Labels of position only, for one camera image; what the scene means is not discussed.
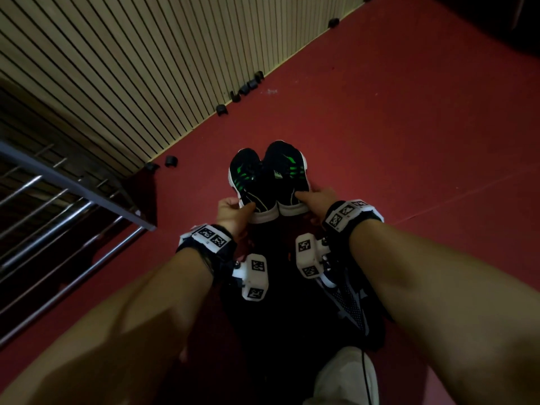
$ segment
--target red carpet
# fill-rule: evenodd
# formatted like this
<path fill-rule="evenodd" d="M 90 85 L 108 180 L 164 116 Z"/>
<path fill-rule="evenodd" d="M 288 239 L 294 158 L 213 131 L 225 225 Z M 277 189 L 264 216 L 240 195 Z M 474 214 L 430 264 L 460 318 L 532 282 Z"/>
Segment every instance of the red carpet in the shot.
<path fill-rule="evenodd" d="M 213 116 L 167 151 L 179 163 L 156 174 L 159 228 L 3 350 L 0 386 L 92 306 L 166 261 L 179 234 L 212 221 L 217 201 L 233 194 L 226 178 L 233 155 L 243 147 L 263 155 L 276 139 L 302 150 L 318 185 L 332 185 L 345 199 L 362 197 L 388 223 L 540 289 L 538 108 L 537 58 L 435 0 L 374 0 L 229 105 L 229 115 Z M 215 309 L 205 309 L 205 317 L 223 323 L 212 300 Z M 192 339 L 215 345 L 200 355 L 205 345 L 195 343 L 192 358 L 213 373 L 209 380 L 227 386 L 241 372 L 241 353 L 234 338 L 220 346 L 209 337 L 210 327 L 199 322 Z M 451 403 L 397 329 L 373 359 L 381 403 Z M 241 387 L 233 382 L 214 394 L 209 382 L 199 383 L 205 398 L 249 402 L 239 401 Z"/>

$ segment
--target black rubber stopper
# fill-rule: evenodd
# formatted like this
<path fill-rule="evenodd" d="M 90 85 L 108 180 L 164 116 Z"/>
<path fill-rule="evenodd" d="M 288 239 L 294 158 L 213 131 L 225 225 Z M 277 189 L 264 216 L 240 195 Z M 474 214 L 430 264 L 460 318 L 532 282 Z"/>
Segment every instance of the black rubber stopper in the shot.
<path fill-rule="evenodd" d="M 240 102 L 240 94 L 234 94 L 234 91 L 230 91 L 229 92 L 229 96 L 231 97 L 231 99 L 233 100 L 233 102 Z"/>
<path fill-rule="evenodd" d="M 339 18 L 333 18 L 330 21 L 328 21 L 328 28 L 337 27 L 338 24 L 339 24 Z"/>
<path fill-rule="evenodd" d="M 176 167 L 178 164 L 178 158 L 176 156 L 169 155 L 165 159 L 165 166 L 166 167 Z"/>
<path fill-rule="evenodd" d="M 250 89 L 257 89 L 259 87 L 259 83 L 257 82 L 256 79 L 247 81 L 247 85 L 249 86 Z"/>
<path fill-rule="evenodd" d="M 240 89 L 238 90 L 238 93 L 242 94 L 242 95 L 247 95 L 249 94 L 249 86 L 247 84 L 243 84 Z"/>
<path fill-rule="evenodd" d="M 227 107 L 220 103 L 217 107 L 215 107 L 215 111 L 218 113 L 218 116 L 223 115 L 224 113 L 228 114 Z"/>
<path fill-rule="evenodd" d="M 159 165 L 157 163 L 154 163 L 154 162 L 148 162 L 147 164 L 144 165 L 144 169 L 147 170 L 148 172 L 154 174 L 156 172 L 156 170 L 159 169 Z"/>

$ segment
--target black sneaker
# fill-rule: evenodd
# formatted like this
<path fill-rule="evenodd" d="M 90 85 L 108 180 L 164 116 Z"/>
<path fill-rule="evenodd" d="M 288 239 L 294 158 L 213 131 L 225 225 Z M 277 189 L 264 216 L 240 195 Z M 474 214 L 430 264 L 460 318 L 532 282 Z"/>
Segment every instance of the black sneaker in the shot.
<path fill-rule="evenodd" d="M 297 190 L 308 191 L 307 162 L 293 145 L 278 140 L 268 146 L 262 161 L 265 173 L 273 177 L 274 197 L 283 216 L 295 216 L 308 211 L 307 205 L 294 196 Z"/>
<path fill-rule="evenodd" d="M 253 149 L 241 149 L 229 166 L 229 184 L 236 190 L 240 207 L 255 202 L 250 223 L 266 223 L 279 216 L 278 205 L 265 179 L 259 155 Z"/>

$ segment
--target forearm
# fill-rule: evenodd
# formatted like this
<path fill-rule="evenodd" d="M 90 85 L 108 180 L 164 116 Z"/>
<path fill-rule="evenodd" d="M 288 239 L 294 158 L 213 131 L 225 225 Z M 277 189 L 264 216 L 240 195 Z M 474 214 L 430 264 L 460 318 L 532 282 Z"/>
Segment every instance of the forearm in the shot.
<path fill-rule="evenodd" d="M 92 309 L 0 403 L 145 403 L 185 345 L 212 275 L 186 248 Z"/>
<path fill-rule="evenodd" d="M 382 303 L 455 399 L 532 399 L 532 386 L 516 385 L 540 377 L 536 291 L 475 258 L 375 220 L 359 224 L 349 245 Z M 527 376 L 516 382 L 516 375 Z"/>

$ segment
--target white sole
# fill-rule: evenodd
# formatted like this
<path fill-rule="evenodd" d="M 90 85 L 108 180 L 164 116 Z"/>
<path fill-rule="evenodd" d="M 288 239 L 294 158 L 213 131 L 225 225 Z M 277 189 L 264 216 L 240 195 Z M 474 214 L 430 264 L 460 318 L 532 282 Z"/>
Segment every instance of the white sole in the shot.
<path fill-rule="evenodd" d="M 304 176 L 306 176 L 307 187 L 311 191 L 311 185 L 309 184 L 309 180 L 307 179 L 307 160 L 302 152 L 300 152 L 300 154 L 302 155 L 302 161 L 304 163 L 304 174 L 305 174 Z M 287 216 L 287 217 L 297 216 L 299 214 L 307 213 L 309 211 L 307 204 L 302 203 L 302 202 L 298 204 L 293 204 L 293 205 L 281 204 L 280 202 L 277 202 L 277 203 L 279 206 L 279 213 L 282 216 Z"/>
<path fill-rule="evenodd" d="M 233 177 L 231 176 L 231 169 L 228 170 L 228 179 L 229 179 L 229 185 L 234 189 L 234 191 L 237 193 L 238 198 L 240 199 L 239 206 L 244 207 L 244 202 L 241 199 L 240 192 L 236 188 L 236 186 L 233 183 Z M 260 224 L 260 223 L 266 223 L 272 220 L 275 220 L 279 217 L 279 209 L 278 209 L 278 203 L 276 202 L 274 204 L 274 207 L 272 207 L 270 210 L 267 211 L 261 211 L 259 213 L 255 212 L 253 213 L 249 218 L 249 223 L 253 224 Z"/>

